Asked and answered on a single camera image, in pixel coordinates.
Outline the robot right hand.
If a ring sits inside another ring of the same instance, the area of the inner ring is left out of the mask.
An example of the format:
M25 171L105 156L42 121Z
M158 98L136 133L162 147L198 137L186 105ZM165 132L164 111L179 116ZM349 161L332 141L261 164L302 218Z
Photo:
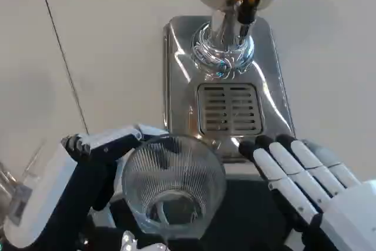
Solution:
M238 150L288 223L282 250L375 250L375 180L360 181L330 150L286 134Z

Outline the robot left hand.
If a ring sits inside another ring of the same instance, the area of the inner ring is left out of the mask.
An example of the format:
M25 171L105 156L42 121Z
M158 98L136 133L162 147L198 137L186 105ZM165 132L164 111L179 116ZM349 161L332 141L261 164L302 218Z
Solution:
M125 155L165 134L135 124L63 138L43 172L15 186L2 225L2 250L79 250L90 210L105 209L115 194Z

